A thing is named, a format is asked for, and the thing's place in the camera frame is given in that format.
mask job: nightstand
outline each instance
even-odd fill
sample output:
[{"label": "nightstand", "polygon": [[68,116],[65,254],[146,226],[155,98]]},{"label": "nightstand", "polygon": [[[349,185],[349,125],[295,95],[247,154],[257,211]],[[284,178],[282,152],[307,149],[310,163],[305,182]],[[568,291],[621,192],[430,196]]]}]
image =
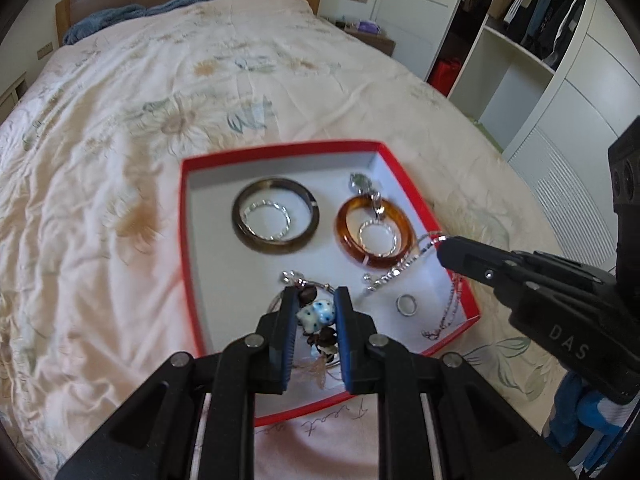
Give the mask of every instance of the nightstand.
[{"label": "nightstand", "polygon": [[22,74],[9,88],[0,96],[0,124],[9,116],[11,110],[18,104],[18,99],[27,91],[27,83],[24,80],[26,74]]},{"label": "nightstand", "polygon": [[383,54],[387,54],[389,57],[393,55],[394,49],[396,48],[396,42],[394,40],[390,40],[389,38],[379,34],[360,32],[354,28],[345,28],[344,31],[350,36],[358,38],[362,43],[366,43],[369,46],[378,49]]}]

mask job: screw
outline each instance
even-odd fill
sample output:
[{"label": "screw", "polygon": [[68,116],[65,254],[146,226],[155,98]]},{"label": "screw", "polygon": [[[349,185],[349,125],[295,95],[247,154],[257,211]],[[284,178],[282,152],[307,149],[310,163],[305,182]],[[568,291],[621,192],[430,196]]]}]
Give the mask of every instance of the screw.
[{"label": "screw", "polygon": [[189,354],[187,352],[177,352],[171,356],[171,365],[176,368],[182,368],[189,364]]},{"label": "screw", "polygon": [[389,338],[384,334],[371,334],[369,336],[369,343],[376,348],[382,348],[389,343]]},{"label": "screw", "polygon": [[264,343],[264,338],[260,334],[249,334],[244,338],[244,344],[249,348],[260,348]]},{"label": "screw", "polygon": [[462,355],[457,352],[448,352],[442,356],[442,362],[449,368],[458,368],[462,364]]}]

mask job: bed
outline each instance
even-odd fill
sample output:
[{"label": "bed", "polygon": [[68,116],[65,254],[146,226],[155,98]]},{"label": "bed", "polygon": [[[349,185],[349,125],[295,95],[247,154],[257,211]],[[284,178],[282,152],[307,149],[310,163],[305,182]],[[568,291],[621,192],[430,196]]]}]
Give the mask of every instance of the bed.
[{"label": "bed", "polygon": [[[63,0],[58,30],[163,1]],[[214,0],[107,28],[59,49],[0,126],[0,422],[41,478],[167,356],[195,353],[178,256],[186,156],[382,140],[450,234],[559,253],[529,189],[475,127],[315,17],[318,1]],[[472,287],[482,319],[447,350],[540,430],[563,370]],[[376,478],[375,411],[354,398],[258,428],[256,476]]]}]

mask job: dark bangle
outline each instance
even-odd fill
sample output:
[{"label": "dark bangle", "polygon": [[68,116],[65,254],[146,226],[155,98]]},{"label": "dark bangle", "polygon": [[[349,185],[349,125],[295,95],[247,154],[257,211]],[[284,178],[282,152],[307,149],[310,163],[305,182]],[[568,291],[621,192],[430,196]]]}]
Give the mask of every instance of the dark bangle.
[{"label": "dark bangle", "polygon": [[[311,222],[305,232],[291,240],[265,240],[252,233],[251,229],[242,221],[240,208],[252,194],[263,189],[286,189],[298,195],[305,202],[311,213]],[[249,184],[238,194],[231,211],[231,221],[240,241],[250,249],[266,254],[289,254],[300,250],[310,242],[320,223],[320,209],[316,198],[302,184],[288,178],[264,178]]]},{"label": "dark bangle", "polygon": [[358,263],[367,267],[373,267],[374,269],[389,269],[393,267],[408,253],[415,240],[414,229],[411,227],[411,222],[409,222],[404,212],[384,198],[382,199],[382,205],[385,208],[385,214],[398,227],[401,237],[400,248],[395,254],[390,256],[372,254],[364,250],[364,248],[354,240],[353,236],[351,236],[351,232],[347,227],[347,215],[351,211],[372,207],[372,199],[370,196],[360,195],[347,200],[335,218],[335,233],[347,254]]}]

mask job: silver ring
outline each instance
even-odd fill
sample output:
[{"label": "silver ring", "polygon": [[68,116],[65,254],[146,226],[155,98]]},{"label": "silver ring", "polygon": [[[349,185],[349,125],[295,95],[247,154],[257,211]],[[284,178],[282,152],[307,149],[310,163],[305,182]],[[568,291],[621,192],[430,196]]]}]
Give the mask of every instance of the silver ring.
[{"label": "silver ring", "polygon": [[[408,301],[412,308],[406,309],[402,306],[402,301]],[[413,316],[416,312],[418,312],[418,302],[415,301],[415,298],[411,294],[403,294],[396,299],[396,309],[400,314],[406,317]]]},{"label": "silver ring", "polygon": [[[261,207],[273,207],[274,209],[277,209],[282,213],[286,222],[286,225],[284,226],[282,231],[274,234],[273,236],[262,236],[256,233],[253,229],[251,229],[251,226],[247,223],[246,218],[249,214],[254,212],[256,209],[260,209]],[[287,211],[287,208],[285,208],[283,205],[280,205],[276,202],[272,202],[271,200],[258,200],[258,202],[252,203],[249,207],[247,207],[242,212],[241,219],[242,219],[242,223],[246,226],[246,228],[249,230],[249,232],[252,235],[257,236],[262,240],[268,240],[270,242],[273,242],[274,240],[281,240],[282,238],[284,238],[284,236],[289,232],[289,229],[291,227],[291,217],[289,216],[289,212]]]},{"label": "silver ring", "polygon": [[[380,225],[386,230],[386,232],[388,232],[390,235],[392,235],[392,237],[394,238],[394,246],[391,248],[390,251],[388,251],[386,253],[382,253],[382,254],[371,253],[369,248],[366,246],[366,244],[362,240],[362,234],[366,229],[368,229],[372,225]],[[386,222],[383,222],[382,220],[378,220],[378,219],[367,220],[366,222],[364,222],[364,224],[362,224],[360,226],[360,229],[358,230],[358,242],[360,243],[360,247],[362,247],[365,251],[367,251],[367,253],[371,253],[374,256],[377,256],[379,258],[386,258],[387,256],[391,256],[392,254],[394,254],[398,250],[398,235],[396,234],[396,230],[393,229],[391,227],[391,225],[387,224]]]}]

